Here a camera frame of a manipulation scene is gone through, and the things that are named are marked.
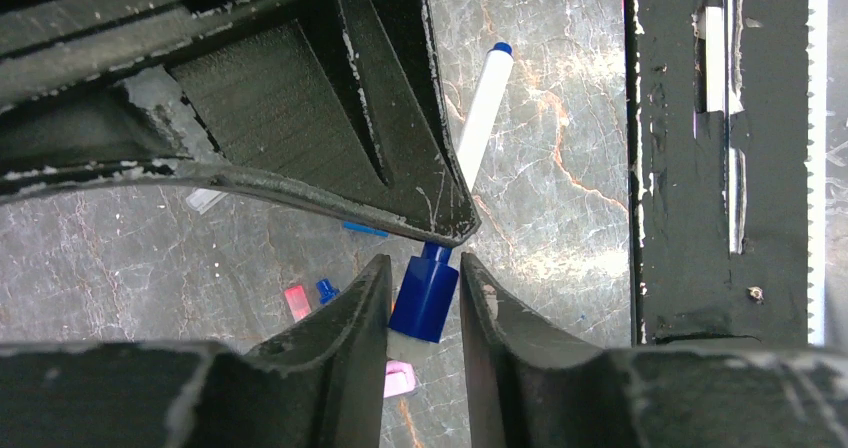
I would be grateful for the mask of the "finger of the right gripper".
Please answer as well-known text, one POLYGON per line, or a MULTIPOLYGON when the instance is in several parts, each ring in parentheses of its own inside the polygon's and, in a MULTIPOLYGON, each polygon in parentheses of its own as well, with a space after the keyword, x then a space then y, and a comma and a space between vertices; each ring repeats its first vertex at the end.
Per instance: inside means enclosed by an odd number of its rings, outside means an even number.
POLYGON ((1 0, 1 199, 217 189, 454 247, 479 226, 428 0, 1 0))

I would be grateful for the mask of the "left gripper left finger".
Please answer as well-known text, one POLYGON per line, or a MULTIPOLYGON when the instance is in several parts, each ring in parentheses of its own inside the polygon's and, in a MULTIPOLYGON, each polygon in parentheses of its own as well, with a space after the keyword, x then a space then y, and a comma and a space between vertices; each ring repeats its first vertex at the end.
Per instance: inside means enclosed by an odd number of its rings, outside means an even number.
POLYGON ((213 341, 1 348, 5 447, 375 447, 392 270, 245 354, 213 341))

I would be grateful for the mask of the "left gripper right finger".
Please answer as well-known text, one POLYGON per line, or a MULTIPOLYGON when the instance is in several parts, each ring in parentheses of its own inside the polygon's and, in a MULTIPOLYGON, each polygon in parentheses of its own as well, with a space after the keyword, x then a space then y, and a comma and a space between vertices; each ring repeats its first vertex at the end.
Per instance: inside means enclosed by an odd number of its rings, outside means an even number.
POLYGON ((750 337, 603 349, 460 262, 476 447, 843 447, 847 358, 750 337))

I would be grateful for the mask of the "dark blue pen cap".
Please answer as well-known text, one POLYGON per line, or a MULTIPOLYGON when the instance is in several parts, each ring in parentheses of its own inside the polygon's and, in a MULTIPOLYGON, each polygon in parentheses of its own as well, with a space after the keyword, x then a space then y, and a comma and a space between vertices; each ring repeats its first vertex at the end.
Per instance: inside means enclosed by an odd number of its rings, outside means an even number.
POLYGON ((317 281, 315 283, 315 288, 319 294, 319 302, 321 305, 328 304, 340 293, 340 290, 335 288, 331 281, 327 278, 317 281))

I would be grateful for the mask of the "clear pink pen cap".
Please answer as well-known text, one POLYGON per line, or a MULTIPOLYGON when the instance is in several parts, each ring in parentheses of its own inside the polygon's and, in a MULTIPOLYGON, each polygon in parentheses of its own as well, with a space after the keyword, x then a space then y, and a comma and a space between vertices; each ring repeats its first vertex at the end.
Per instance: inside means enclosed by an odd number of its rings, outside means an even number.
POLYGON ((311 314, 308 296, 302 285, 295 285, 284 291, 284 297, 295 322, 299 322, 311 314))

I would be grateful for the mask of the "dark blue cap marker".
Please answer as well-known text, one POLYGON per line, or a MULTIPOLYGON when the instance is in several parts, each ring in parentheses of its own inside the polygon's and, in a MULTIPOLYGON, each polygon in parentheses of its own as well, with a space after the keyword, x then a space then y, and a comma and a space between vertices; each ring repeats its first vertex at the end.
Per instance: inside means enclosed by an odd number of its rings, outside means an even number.
POLYGON ((500 41, 487 52, 455 149, 466 187, 474 188, 514 65, 513 49, 500 41))

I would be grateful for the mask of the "clear barrel blue marker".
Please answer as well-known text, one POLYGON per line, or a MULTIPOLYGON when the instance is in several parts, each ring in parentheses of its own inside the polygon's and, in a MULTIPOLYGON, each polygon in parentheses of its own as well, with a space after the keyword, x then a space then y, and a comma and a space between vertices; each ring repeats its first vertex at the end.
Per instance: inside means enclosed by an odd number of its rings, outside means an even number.
POLYGON ((185 198, 185 202, 191 210, 199 214, 205 214, 226 196, 226 192, 195 189, 185 198))

